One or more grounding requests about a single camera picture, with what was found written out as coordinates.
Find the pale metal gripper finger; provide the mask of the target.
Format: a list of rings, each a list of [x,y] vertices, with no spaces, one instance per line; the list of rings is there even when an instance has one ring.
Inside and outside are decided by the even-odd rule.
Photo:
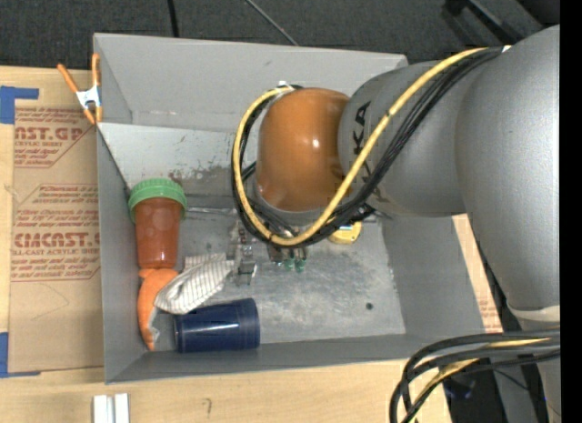
[[[254,249],[251,245],[241,246],[240,261],[237,269],[237,284],[250,285],[257,270]]]
[[[232,264],[233,272],[235,275],[238,274],[238,268],[241,261],[240,252],[240,230],[238,224],[233,224],[229,231],[229,242],[226,249],[226,260]]]

